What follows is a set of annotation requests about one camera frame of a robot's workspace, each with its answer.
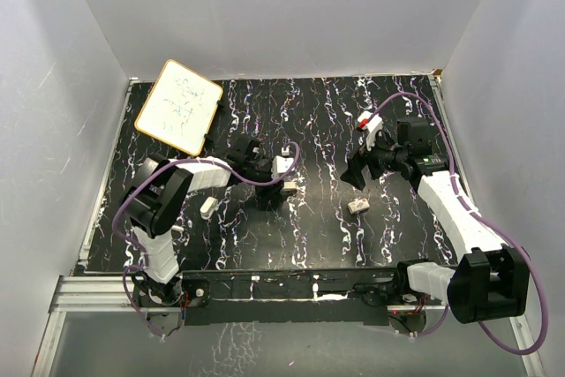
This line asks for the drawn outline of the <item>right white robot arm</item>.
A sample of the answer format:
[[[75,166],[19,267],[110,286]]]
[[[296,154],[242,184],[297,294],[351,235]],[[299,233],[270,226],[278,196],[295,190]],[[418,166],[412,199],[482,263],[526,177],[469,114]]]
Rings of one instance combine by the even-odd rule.
[[[450,172],[447,156],[433,150],[431,125],[424,118],[400,118],[395,139],[382,126],[381,117],[368,111],[358,118],[365,142],[348,159],[341,180],[362,190],[364,170],[372,179],[386,171],[400,174],[433,211],[458,260],[454,269],[430,260],[400,262],[395,296],[406,304],[424,294],[439,299],[463,324],[523,314],[530,281],[525,259],[476,220],[477,211],[458,175]]]

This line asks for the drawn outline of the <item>beige grey stapler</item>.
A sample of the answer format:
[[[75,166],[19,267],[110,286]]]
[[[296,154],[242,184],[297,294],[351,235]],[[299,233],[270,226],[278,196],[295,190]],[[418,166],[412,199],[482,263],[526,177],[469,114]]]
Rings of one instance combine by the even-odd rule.
[[[297,184],[295,182],[292,182],[292,181],[286,181],[283,184],[282,192],[289,194],[289,195],[296,194],[298,192]]]

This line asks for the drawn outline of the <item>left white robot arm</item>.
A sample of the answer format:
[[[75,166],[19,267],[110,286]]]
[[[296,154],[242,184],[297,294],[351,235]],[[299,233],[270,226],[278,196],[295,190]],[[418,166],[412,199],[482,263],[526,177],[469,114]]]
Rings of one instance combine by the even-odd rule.
[[[296,165],[285,146],[280,155],[260,152],[257,139],[242,135],[217,156],[168,159],[149,156],[124,192],[112,229],[136,246],[143,266],[135,269],[136,287],[163,305],[174,305],[182,295],[179,264],[172,231],[188,194],[240,183],[255,187],[263,207],[285,199],[285,178]]]

